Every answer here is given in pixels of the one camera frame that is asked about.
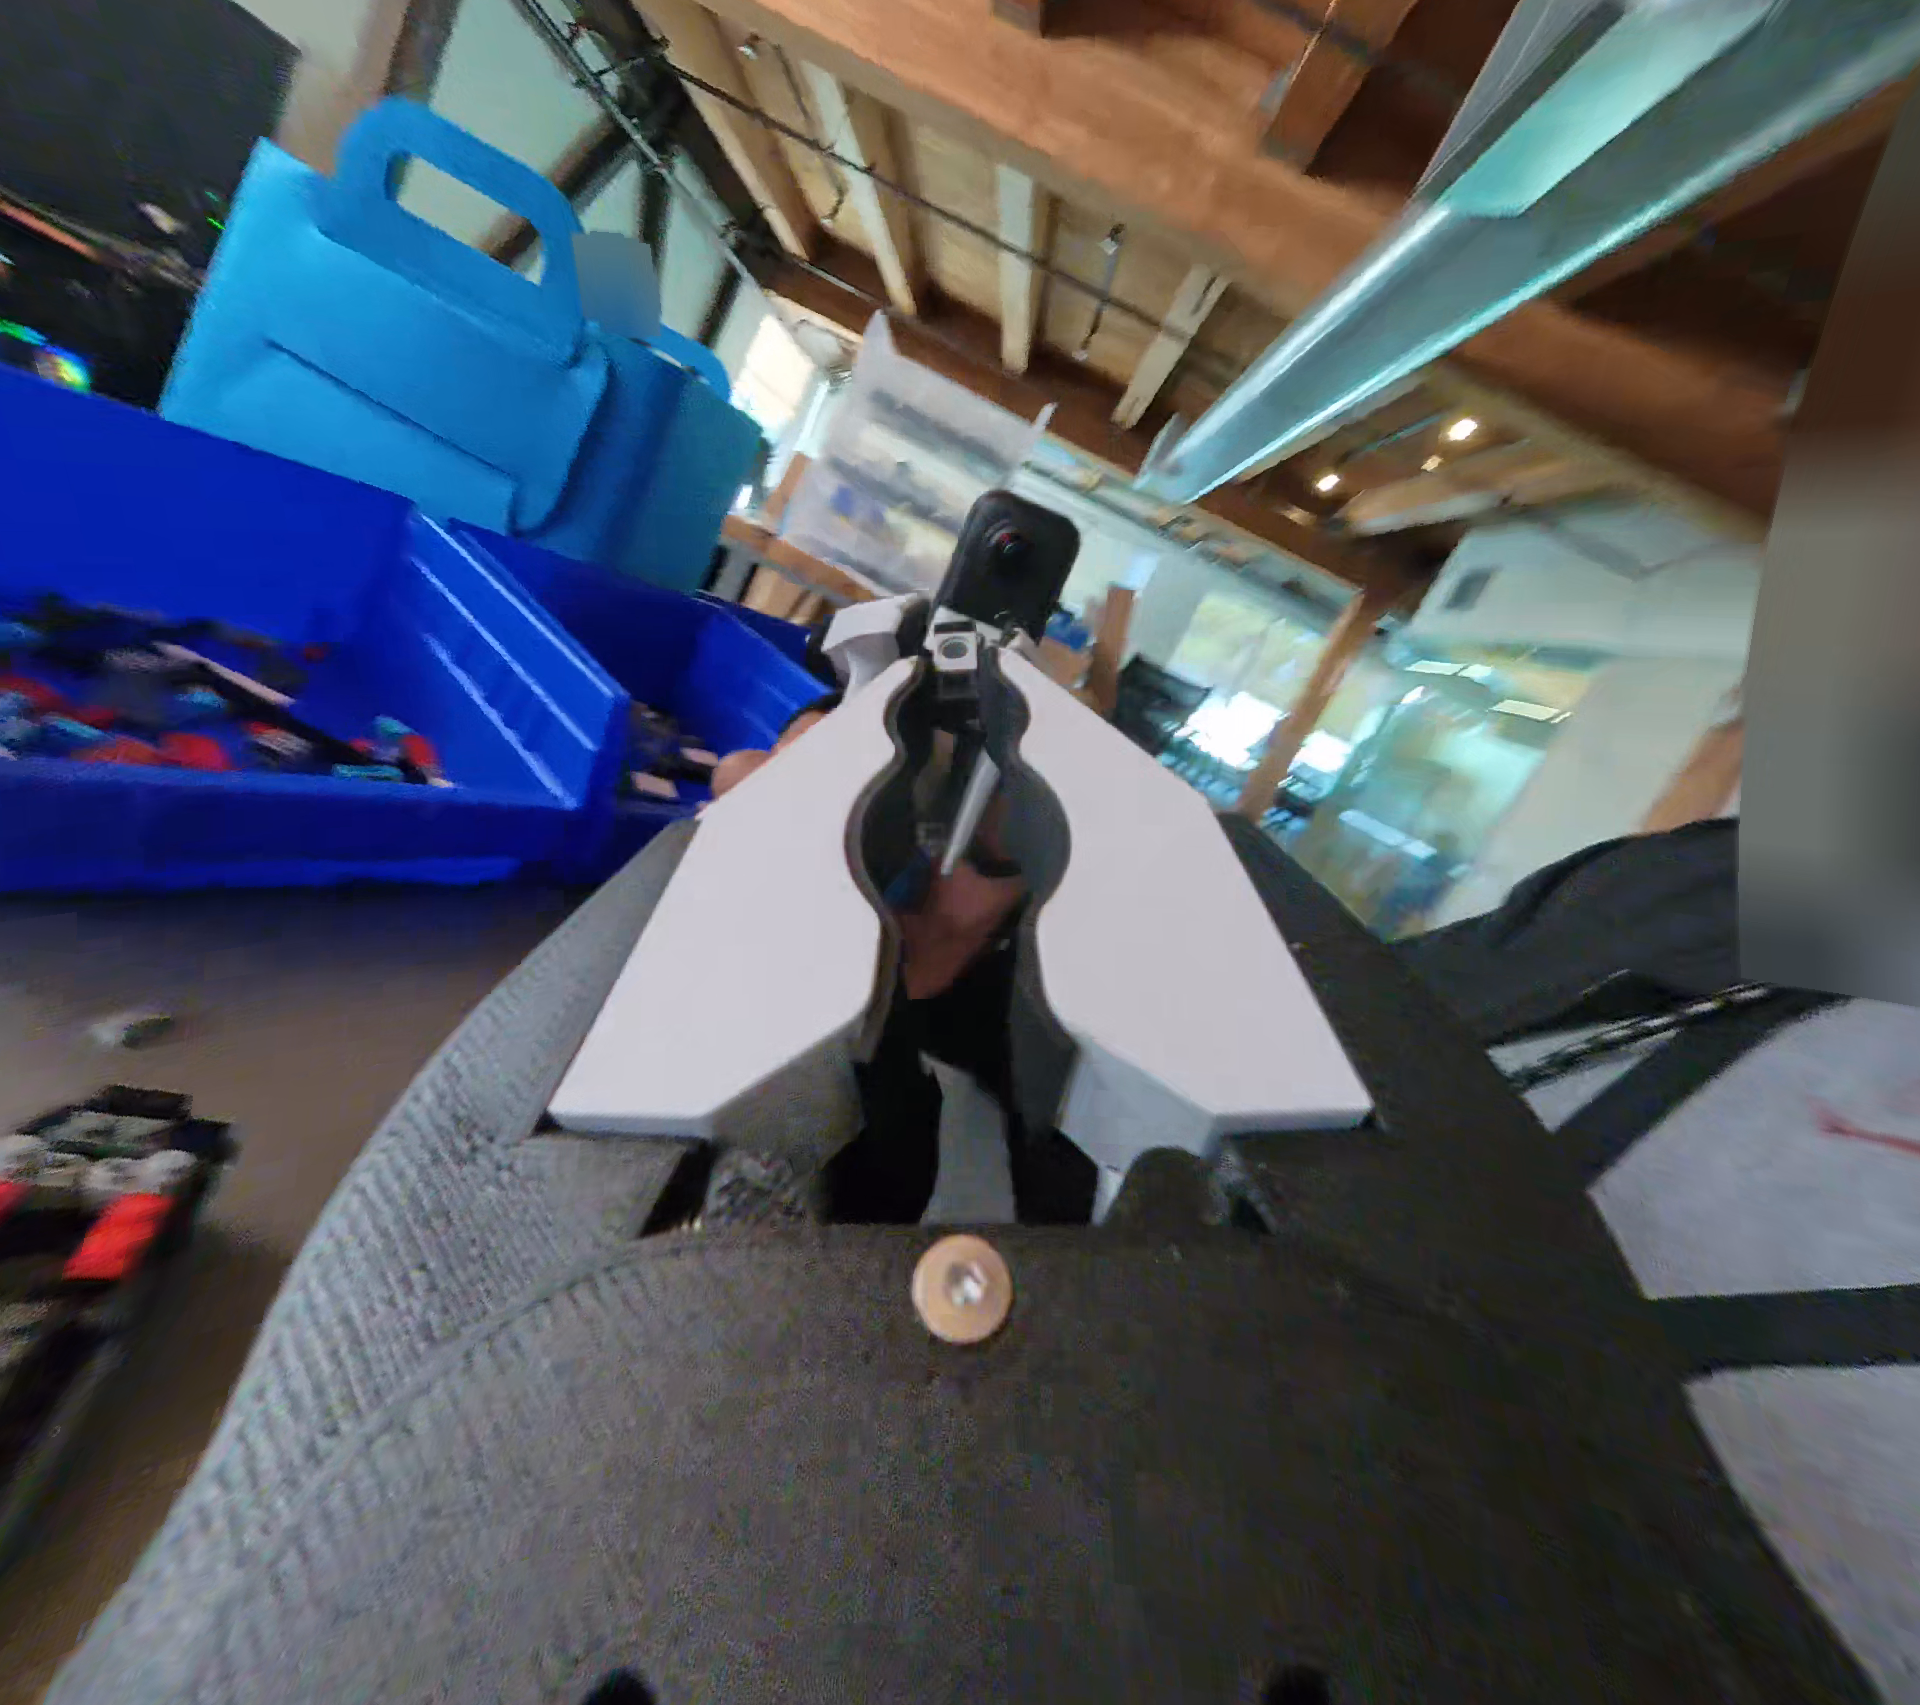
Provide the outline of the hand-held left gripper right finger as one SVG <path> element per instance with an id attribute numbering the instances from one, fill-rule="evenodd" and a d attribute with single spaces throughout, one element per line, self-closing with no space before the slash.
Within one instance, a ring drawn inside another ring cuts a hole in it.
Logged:
<path id="1" fill-rule="evenodd" d="M 1140 1158 L 1354 1130 L 1375 1100 L 1223 819 L 1015 653 L 990 656 L 990 761 L 1019 929 L 1021 1119 L 1092 1165 L 1106 1216 Z"/>

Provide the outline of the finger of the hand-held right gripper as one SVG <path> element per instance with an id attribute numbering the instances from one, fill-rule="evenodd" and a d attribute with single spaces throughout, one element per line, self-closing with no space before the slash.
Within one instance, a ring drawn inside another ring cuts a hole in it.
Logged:
<path id="1" fill-rule="evenodd" d="M 869 684 L 896 662 L 917 661 L 931 610 L 925 594 L 896 594 L 833 612 L 821 636 L 821 659 L 836 684 Z"/>

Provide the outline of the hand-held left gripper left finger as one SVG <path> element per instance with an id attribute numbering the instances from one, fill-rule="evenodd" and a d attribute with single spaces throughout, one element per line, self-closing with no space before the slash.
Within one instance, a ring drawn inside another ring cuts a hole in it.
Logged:
<path id="1" fill-rule="evenodd" d="M 857 829 L 903 761 L 893 662 L 710 803 L 546 1114 L 582 1137 L 852 1137 L 890 929 Z"/>

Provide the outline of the toy brick vehicle model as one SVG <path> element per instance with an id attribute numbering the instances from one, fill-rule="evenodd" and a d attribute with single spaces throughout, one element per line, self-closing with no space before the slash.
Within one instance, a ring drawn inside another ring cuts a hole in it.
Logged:
<path id="1" fill-rule="evenodd" d="M 1 1140 L 1 1565 L 238 1151 L 179 1092 L 107 1084 Z"/>

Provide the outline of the person's right forearm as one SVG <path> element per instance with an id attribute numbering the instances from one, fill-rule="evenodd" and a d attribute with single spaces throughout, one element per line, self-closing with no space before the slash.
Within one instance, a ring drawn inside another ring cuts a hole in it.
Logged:
<path id="1" fill-rule="evenodd" d="M 1394 955 L 1486 1046 L 1670 1012 L 1743 979 L 1738 865 L 1733 817 L 1595 843 Z"/>

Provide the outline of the grey desk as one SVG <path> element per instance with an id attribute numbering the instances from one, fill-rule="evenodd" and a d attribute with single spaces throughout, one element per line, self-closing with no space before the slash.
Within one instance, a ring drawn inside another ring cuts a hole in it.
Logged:
<path id="1" fill-rule="evenodd" d="M 3 1128 L 120 1083 L 189 1096 L 241 1149 L 3 1576 L 3 1701 L 45 1694 L 161 1525 L 364 1140 L 579 898 L 371 887 L 3 906 Z M 132 1053 L 86 1040 L 136 1007 L 177 1015 L 177 1033 Z"/>

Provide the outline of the person's right hand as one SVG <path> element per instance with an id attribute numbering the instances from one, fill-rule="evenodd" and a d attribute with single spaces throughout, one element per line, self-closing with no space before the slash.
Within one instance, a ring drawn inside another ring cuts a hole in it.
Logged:
<path id="1" fill-rule="evenodd" d="M 818 726 L 840 703 L 829 692 L 798 711 L 768 749 L 741 749 L 722 757 L 710 777 L 710 795 L 723 797 L 782 749 Z M 900 984 L 909 1001 L 948 991 L 996 945 L 1004 925 L 1027 897 L 1019 868 L 999 854 L 996 834 L 979 829 L 971 849 L 952 870 L 933 872 L 896 906 L 900 933 Z"/>

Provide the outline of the stack of clear storage boxes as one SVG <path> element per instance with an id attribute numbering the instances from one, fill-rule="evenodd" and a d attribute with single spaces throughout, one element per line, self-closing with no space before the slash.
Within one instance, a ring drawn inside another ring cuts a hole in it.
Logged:
<path id="1" fill-rule="evenodd" d="M 925 369 L 873 312 L 779 536 L 878 594 L 931 590 L 974 503 L 1009 486 L 1051 417 L 1051 402 L 1011 411 Z"/>

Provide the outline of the blue plastic bin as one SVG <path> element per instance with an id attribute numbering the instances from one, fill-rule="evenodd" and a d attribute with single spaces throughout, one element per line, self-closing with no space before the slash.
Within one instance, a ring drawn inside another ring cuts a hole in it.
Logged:
<path id="1" fill-rule="evenodd" d="M 630 701 L 671 713 L 722 758 L 772 747 L 798 711 L 827 694 L 827 684 L 807 669 L 810 640 L 800 627 L 706 594 L 636 582 L 464 523 L 454 530 L 587 664 L 591 757 L 579 815 L 546 865 L 555 878 L 606 881 L 663 829 L 691 820 L 708 804 L 627 804 L 614 797 Z"/>
<path id="2" fill-rule="evenodd" d="M 3 895 L 573 876 L 616 686 L 478 540 L 391 493 L 3 370 L 3 621 L 45 596 L 216 621 L 302 670 L 293 719 L 401 721 L 442 782 L 3 762 Z"/>

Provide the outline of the pile of dark toy bricks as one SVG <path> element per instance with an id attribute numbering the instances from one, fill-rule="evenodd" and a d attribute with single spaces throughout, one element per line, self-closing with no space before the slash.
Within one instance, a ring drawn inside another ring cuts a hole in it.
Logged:
<path id="1" fill-rule="evenodd" d="M 718 752 L 667 711 L 627 703 L 627 728 L 614 797 L 627 804 L 700 806 L 711 795 Z"/>

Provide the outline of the small blue felt bag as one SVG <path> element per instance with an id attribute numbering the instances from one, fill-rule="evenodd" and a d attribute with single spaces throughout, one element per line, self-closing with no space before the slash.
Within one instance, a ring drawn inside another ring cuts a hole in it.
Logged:
<path id="1" fill-rule="evenodd" d="M 541 517 L 515 506 L 510 536 L 667 590 L 702 589 L 725 517 L 761 471 L 759 427 L 732 402 L 718 355 L 677 333 L 587 341 L 606 385 Z"/>

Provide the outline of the large blue felt bag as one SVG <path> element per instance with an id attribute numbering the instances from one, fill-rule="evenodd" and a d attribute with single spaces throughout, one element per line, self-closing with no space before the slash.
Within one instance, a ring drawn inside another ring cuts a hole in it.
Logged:
<path id="1" fill-rule="evenodd" d="M 533 226 L 529 280 L 399 201 L 409 160 Z M 323 174 L 260 141 L 161 385 L 169 423 L 493 533 L 539 533 L 616 401 L 555 186 L 387 99 Z"/>

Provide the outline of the pile of colourful toy bricks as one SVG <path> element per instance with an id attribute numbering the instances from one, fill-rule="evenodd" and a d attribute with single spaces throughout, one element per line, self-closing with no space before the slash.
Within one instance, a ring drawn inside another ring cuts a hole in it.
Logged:
<path id="1" fill-rule="evenodd" d="M 449 788 L 438 747 L 371 708 L 332 639 L 277 639 L 60 592 L 3 598 L 6 762 Z"/>

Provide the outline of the person's grey top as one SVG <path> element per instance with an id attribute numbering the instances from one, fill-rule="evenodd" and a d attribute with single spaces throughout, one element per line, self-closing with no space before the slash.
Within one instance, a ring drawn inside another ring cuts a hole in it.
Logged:
<path id="1" fill-rule="evenodd" d="M 1494 1048 L 1568 1149 L 1750 1514 L 1917 1700 L 1917 1021 L 1783 994 Z"/>

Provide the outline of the silver ventilation duct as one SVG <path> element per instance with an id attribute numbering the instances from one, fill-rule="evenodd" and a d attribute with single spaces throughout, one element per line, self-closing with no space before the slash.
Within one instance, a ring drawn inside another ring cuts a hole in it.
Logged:
<path id="1" fill-rule="evenodd" d="M 1177 438 L 1191 503 L 1379 397 L 1916 66 L 1917 0 L 1520 0 L 1406 208 Z"/>

